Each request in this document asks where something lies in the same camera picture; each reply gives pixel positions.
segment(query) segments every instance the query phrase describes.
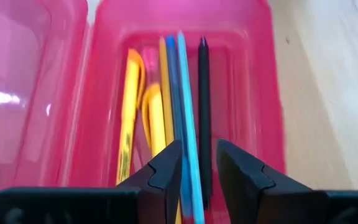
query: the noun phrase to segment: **wooden surface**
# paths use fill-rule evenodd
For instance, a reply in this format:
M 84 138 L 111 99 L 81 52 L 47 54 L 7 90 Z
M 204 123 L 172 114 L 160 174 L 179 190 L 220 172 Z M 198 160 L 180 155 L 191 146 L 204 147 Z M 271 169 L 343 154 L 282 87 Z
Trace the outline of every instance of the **wooden surface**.
M 358 0 L 269 0 L 290 177 L 358 189 Z

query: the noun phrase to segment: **black plastic jaw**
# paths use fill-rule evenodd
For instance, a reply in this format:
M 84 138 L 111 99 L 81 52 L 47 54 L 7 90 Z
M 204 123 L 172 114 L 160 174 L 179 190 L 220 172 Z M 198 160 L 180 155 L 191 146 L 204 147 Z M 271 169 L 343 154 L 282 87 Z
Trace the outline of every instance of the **black plastic jaw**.
M 12 188 L 0 191 L 0 223 L 174 223 L 181 181 L 174 141 L 113 189 Z
M 217 163 L 231 223 L 358 224 L 358 191 L 311 190 L 225 140 Z

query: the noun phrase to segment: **black pencil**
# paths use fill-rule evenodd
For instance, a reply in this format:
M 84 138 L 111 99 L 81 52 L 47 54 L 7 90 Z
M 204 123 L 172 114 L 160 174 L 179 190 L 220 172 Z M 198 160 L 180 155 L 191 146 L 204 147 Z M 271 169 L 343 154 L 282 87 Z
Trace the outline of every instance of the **black pencil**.
M 209 96 L 209 50 L 206 39 L 202 37 L 198 47 L 198 119 L 200 177 L 204 209 L 209 208 L 212 195 L 211 102 Z

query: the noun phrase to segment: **light blue pencil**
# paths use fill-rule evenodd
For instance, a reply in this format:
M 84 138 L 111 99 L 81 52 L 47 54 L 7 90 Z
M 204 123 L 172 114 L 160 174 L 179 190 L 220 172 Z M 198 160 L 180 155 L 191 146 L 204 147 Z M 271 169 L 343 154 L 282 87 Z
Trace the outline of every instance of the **light blue pencil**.
M 190 163 L 191 193 L 193 197 L 193 216 L 196 224 L 204 223 L 203 196 L 201 194 L 200 169 L 198 167 L 198 153 L 196 130 L 193 116 L 193 103 L 189 79 L 185 36 L 178 34 L 178 53 L 180 65 L 181 87 L 183 94 L 183 107 L 185 111 L 185 129 L 187 133 L 187 150 Z

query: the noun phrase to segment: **black tool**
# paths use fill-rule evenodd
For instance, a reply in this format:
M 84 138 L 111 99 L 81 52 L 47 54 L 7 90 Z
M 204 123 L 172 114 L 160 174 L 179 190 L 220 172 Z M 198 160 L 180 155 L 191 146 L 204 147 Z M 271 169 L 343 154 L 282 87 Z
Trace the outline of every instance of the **black tool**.
M 225 140 L 217 163 L 231 223 L 358 224 L 358 191 L 311 190 Z
M 212 196 L 211 167 L 211 100 L 209 94 L 209 49 L 205 37 L 198 47 L 198 121 L 199 162 L 204 208 L 209 208 Z
M 26 187 L 0 191 L 0 223 L 174 223 L 181 152 L 181 142 L 172 142 L 113 189 Z

